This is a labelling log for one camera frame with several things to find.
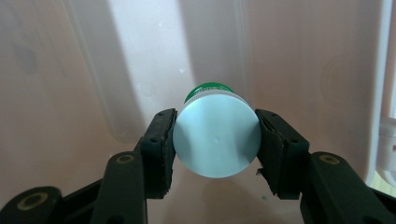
white round lid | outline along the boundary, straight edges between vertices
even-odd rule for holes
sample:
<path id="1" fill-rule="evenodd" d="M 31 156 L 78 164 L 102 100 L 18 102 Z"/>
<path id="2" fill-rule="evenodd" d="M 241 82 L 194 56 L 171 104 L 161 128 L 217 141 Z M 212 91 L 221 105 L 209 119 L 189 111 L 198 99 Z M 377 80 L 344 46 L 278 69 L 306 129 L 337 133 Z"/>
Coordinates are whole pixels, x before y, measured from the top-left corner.
<path id="1" fill-rule="evenodd" d="M 174 147 L 180 160 L 206 177 L 226 177 L 247 168 L 262 140 L 253 109 L 229 91 L 204 91 L 190 98 L 177 117 Z"/>

round bolt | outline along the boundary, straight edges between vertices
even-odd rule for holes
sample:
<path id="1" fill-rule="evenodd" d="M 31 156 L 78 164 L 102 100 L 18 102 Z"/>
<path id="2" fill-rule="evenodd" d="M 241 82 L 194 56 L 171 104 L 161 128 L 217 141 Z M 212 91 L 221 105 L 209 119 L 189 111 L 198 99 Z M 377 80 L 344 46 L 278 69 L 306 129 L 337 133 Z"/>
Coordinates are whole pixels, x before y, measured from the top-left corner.
<path id="1" fill-rule="evenodd" d="M 49 195 L 46 192 L 33 193 L 20 200 L 17 207 L 22 211 L 31 210 L 44 203 L 48 197 Z"/>
<path id="2" fill-rule="evenodd" d="M 340 163 L 340 161 L 337 158 L 335 158 L 334 156 L 331 156 L 331 155 L 327 155 L 327 154 L 321 155 L 321 156 L 319 156 L 319 158 L 321 161 L 324 161 L 331 165 L 336 165 L 336 164 Z"/>
<path id="3" fill-rule="evenodd" d="M 117 158 L 118 164 L 126 164 L 134 160 L 134 157 L 131 155 L 122 155 Z"/>

plastic box wall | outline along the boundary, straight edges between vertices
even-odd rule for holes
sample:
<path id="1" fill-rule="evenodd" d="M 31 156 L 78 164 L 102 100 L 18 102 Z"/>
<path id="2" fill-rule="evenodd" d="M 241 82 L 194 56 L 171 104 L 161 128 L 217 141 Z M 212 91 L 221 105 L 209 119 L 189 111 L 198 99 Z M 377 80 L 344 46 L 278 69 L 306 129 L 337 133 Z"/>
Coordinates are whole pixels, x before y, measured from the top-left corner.
<path id="1" fill-rule="evenodd" d="M 0 1 L 0 205 L 64 195 L 134 148 L 153 115 L 223 82 L 373 175 L 390 1 Z M 230 178 L 178 159 L 150 223 L 297 223 L 254 161 Z"/>

